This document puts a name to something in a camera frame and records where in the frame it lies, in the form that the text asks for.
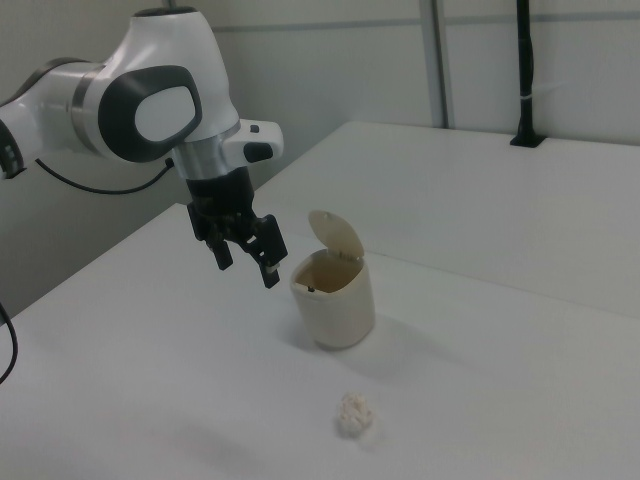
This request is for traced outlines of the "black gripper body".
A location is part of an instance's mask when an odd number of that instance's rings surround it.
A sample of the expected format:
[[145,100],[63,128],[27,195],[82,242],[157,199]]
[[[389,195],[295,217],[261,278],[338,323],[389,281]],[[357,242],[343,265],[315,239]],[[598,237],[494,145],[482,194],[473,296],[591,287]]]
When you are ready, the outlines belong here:
[[206,179],[187,180],[192,197],[188,205],[191,219],[200,217],[239,216],[253,220],[254,189],[247,168]]

